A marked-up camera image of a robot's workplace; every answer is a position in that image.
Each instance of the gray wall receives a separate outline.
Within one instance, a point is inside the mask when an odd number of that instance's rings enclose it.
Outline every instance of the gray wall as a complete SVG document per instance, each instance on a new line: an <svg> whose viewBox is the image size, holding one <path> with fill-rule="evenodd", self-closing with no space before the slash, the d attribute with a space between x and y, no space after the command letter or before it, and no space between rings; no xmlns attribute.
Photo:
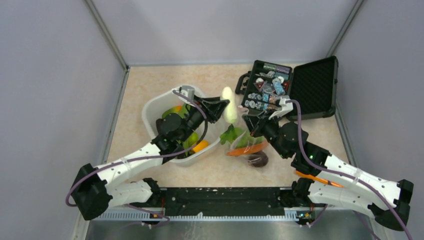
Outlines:
<svg viewBox="0 0 424 240"><path fill-rule="evenodd" d="M94 0L130 65L316 60L355 2Z"/></svg>
<svg viewBox="0 0 424 240"><path fill-rule="evenodd" d="M359 166L415 183L408 227L424 214L424 1L367 1L341 42L338 101ZM404 239L396 233L396 239Z"/></svg>
<svg viewBox="0 0 424 240"><path fill-rule="evenodd" d="M0 35L0 238L69 239L123 70L81 0L0 1Z"/></svg>

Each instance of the zip tie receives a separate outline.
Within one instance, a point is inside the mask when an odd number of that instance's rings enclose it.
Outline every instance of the zip tie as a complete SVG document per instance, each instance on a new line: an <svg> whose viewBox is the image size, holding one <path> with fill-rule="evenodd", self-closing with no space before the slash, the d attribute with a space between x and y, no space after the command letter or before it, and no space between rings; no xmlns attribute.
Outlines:
<svg viewBox="0 0 424 240"><path fill-rule="evenodd" d="M128 158L121 157L120 160L125 165L126 169L128 170L126 171L126 178L129 179L131 177L131 166L130 166L130 163L128 163Z"/></svg>
<svg viewBox="0 0 424 240"><path fill-rule="evenodd" d="M353 175L354 177L355 177L355 179L349 184L349 185L347 185L347 186L345 186L345 188L347 188L347 189L351 189L353 186L355 186L357 183L358 183L358 181L359 181L359 177L363 174L364 172L361 170L361 169L359 169L358 167L356 168L356 172L355 172L355 174Z"/></svg>

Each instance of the blue component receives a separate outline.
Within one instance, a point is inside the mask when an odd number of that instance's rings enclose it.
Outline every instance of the blue component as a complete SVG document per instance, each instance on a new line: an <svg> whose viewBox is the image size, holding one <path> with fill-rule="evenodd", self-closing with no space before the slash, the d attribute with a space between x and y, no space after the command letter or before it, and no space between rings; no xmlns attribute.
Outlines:
<svg viewBox="0 0 424 240"><path fill-rule="evenodd" d="M268 94L262 95L262 101L268 103L268 100L270 99L270 96Z"/></svg>
<svg viewBox="0 0 424 240"><path fill-rule="evenodd" d="M274 86L275 93L277 94L277 96L281 96L286 93L283 89L283 86L281 86L280 81L273 81L272 85Z"/></svg>

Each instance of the open case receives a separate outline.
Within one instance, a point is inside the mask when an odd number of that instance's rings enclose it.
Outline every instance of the open case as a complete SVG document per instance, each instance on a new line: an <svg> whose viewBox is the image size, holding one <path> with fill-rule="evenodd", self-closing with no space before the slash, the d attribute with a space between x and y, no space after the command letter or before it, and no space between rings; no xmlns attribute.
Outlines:
<svg viewBox="0 0 424 240"><path fill-rule="evenodd" d="M302 119L328 118L336 112L338 66L335 56L294 69L256 60L252 70L238 80L235 93L244 94L241 105L248 108L250 114L278 108L278 96L288 95L300 103ZM277 78L281 80L282 89L277 89L279 86L274 81ZM289 112L286 117L290 121L297 120L297 110Z"/></svg>

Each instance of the white vegetable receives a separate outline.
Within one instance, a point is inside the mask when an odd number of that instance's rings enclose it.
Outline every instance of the white vegetable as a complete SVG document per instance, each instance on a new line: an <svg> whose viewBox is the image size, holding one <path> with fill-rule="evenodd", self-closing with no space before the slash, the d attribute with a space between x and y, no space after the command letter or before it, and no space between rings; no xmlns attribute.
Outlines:
<svg viewBox="0 0 424 240"><path fill-rule="evenodd" d="M235 103L234 93L231 90L231 87L224 87L221 94L221 100L229 100L229 104L224 110L223 117L227 123L234 124L237 120L237 107Z"/></svg>

